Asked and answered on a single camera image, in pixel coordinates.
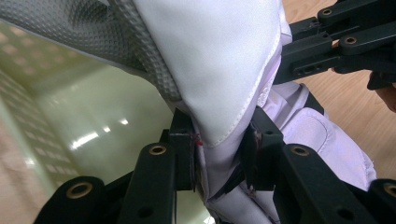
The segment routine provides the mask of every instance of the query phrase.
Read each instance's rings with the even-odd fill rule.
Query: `gray mesh fabric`
[[[144,23],[136,11],[125,11],[132,4],[122,4],[109,7],[96,0],[2,0],[0,20],[124,70],[147,71],[138,75],[156,86],[164,99],[180,100],[177,86]]]
[[[177,86],[163,61],[163,57],[152,40],[146,25],[139,16],[133,1],[111,0],[109,2],[114,6],[116,16],[119,18],[123,27],[126,28],[128,39],[131,40],[134,53],[147,69],[149,75],[148,79],[155,80],[156,83],[153,83],[155,86],[164,87],[164,91],[170,94],[171,100],[180,100],[178,91],[174,91],[177,89]]]

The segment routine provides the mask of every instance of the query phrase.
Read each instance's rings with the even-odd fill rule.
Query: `white garment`
[[[316,150],[346,182],[366,189],[370,160],[328,118],[303,108],[307,88],[272,86],[282,45],[291,41],[281,0],[134,0],[204,142],[197,148],[203,201],[232,223],[278,221],[271,192],[247,196],[243,186],[208,201],[225,184],[256,105],[275,121],[286,143]]]

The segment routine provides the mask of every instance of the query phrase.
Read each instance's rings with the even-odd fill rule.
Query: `wooden floor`
[[[334,0],[283,0],[289,23],[316,16]],[[369,71],[338,75],[331,71],[300,79],[338,124],[374,161],[379,178],[396,179],[396,114],[374,91]]]

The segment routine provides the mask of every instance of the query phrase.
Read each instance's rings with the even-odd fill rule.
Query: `mesh panel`
[[[127,6],[118,4],[118,6],[129,8],[131,4]],[[167,72],[158,50],[155,51],[155,45],[138,14],[135,14],[135,11],[128,13],[125,16],[127,18],[125,22],[128,23],[121,24],[115,19],[113,11],[111,7],[96,0],[3,0],[0,2],[1,20],[119,67],[147,70],[149,75],[142,77],[156,86],[163,98],[179,100],[175,82]],[[127,28],[132,28],[133,32],[142,32],[142,34],[131,35],[132,32],[128,30],[128,35],[132,37],[128,39],[125,25]],[[147,44],[148,47],[136,47],[142,44]],[[139,49],[137,51],[139,60],[144,66],[134,54],[137,49]]]
[[[88,58],[0,22],[0,69],[26,90]]]
[[[146,25],[140,18],[134,3],[130,0],[115,0],[116,14],[124,27],[140,62],[149,74],[154,86],[163,87],[170,100],[180,100],[175,81],[166,67],[163,57],[155,46]]]

